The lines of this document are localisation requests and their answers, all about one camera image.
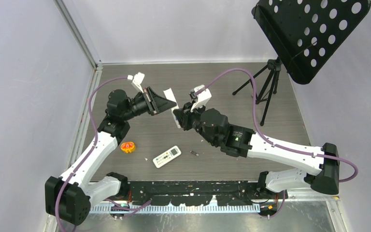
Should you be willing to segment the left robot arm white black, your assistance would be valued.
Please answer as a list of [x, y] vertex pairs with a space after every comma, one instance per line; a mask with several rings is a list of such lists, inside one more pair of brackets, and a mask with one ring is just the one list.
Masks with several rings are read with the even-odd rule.
[[128, 196], [128, 179], [124, 175], [111, 172], [94, 184], [90, 180], [105, 159], [119, 148], [130, 129], [130, 119], [144, 113], [154, 116], [177, 106], [171, 89], [163, 93], [164, 96], [160, 96], [147, 87], [134, 98], [128, 97], [122, 89], [109, 94], [106, 116], [96, 128], [91, 144], [60, 177], [51, 176], [46, 181], [45, 210], [48, 214], [78, 226], [91, 207], [112, 196], [117, 200]]

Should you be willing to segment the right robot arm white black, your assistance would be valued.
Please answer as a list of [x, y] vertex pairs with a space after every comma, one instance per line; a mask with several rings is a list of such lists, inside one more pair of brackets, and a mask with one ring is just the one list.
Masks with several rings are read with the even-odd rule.
[[182, 109], [175, 109], [173, 114], [180, 128], [195, 130], [228, 156], [260, 158], [291, 166], [290, 170], [260, 173], [256, 190], [262, 198], [286, 189], [305, 187], [327, 195], [339, 193], [340, 164], [334, 144], [302, 146], [273, 138], [268, 143], [259, 132], [230, 124], [228, 117], [218, 110], [205, 107], [191, 110], [189, 103]]

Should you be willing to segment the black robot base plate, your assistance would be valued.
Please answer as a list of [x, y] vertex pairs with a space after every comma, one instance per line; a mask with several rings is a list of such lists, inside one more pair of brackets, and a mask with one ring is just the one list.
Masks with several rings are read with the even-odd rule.
[[113, 201], [152, 206], [201, 206], [216, 200], [219, 206], [275, 203], [282, 193], [273, 193], [257, 186], [256, 181], [129, 181], [124, 190], [109, 197]]

